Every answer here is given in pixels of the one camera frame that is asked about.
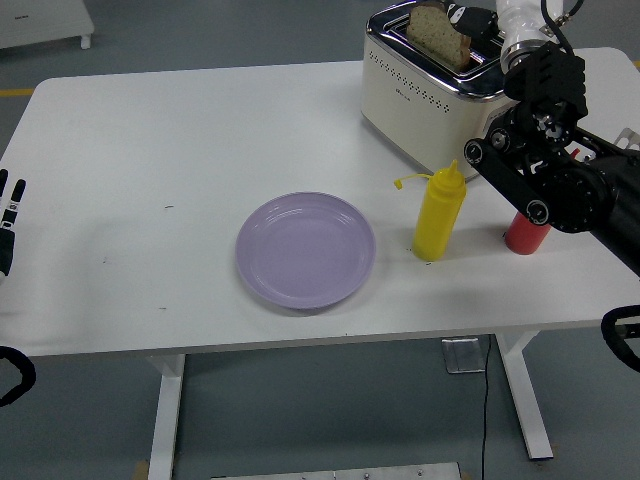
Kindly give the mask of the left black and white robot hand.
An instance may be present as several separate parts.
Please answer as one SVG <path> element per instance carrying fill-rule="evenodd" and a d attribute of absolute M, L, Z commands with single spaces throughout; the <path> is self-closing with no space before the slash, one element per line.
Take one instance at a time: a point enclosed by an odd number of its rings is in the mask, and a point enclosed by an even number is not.
<path fill-rule="evenodd" d="M 24 179 L 16 181 L 9 201 L 1 212 L 1 283 L 4 283 L 11 271 L 15 248 L 14 226 L 26 185 Z"/>

